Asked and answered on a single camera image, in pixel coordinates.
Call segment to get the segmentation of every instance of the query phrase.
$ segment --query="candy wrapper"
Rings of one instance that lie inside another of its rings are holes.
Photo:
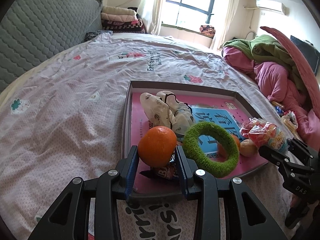
[[[279,116],[282,117],[284,115],[284,111],[279,106],[276,106],[275,108]]]
[[[281,153],[286,153],[288,150],[287,140],[283,132],[271,122],[251,118],[242,124],[240,134],[252,140],[258,148],[262,145],[269,145]]]
[[[165,167],[152,168],[152,171],[161,178],[169,179],[169,180],[171,179],[179,180],[176,164],[174,162],[174,155],[172,155],[169,163]]]

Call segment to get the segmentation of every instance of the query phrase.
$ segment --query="green blanket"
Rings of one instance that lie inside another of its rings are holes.
[[[256,63],[278,63],[287,69],[289,72],[289,79],[295,83],[299,91],[303,93],[307,91],[295,62],[286,49],[273,37],[261,35],[252,41],[237,39],[225,42],[223,47],[237,48]]]

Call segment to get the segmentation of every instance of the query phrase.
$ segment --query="pink blanket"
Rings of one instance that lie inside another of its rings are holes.
[[[318,151],[320,149],[320,91],[316,77],[303,54],[283,33],[269,27],[260,28],[272,34],[295,61],[310,95],[311,107],[307,105],[306,95],[300,94],[294,83],[288,79],[287,70],[277,63],[256,64],[242,51],[233,47],[223,49],[224,59],[235,69],[255,80],[261,93],[269,101],[276,101],[283,104],[285,110],[294,111],[299,124],[297,132],[309,146]]]
[[[101,13],[101,19],[107,21],[115,21],[115,22],[133,22],[137,20],[136,16],[132,15],[114,15],[114,14],[106,14]]]

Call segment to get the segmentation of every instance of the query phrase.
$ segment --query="green knitted ring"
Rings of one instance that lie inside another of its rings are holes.
[[[200,135],[211,136],[221,143],[229,153],[228,160],[220,163],[207,158],[198,145]],[[182,147],[187,158],[194,160],[198,168],[210,172],[216,178],[229,175],[238,164],[239,150],[234,139],[224,128],[211,122],[199,122],[191,126],[184,136]]]

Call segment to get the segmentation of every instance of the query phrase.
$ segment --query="air conditioner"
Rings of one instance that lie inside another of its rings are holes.
[[[257,0],[257,7],[261,10],[268,10],[286,15],[286,7],[281,2],[272,0]]]

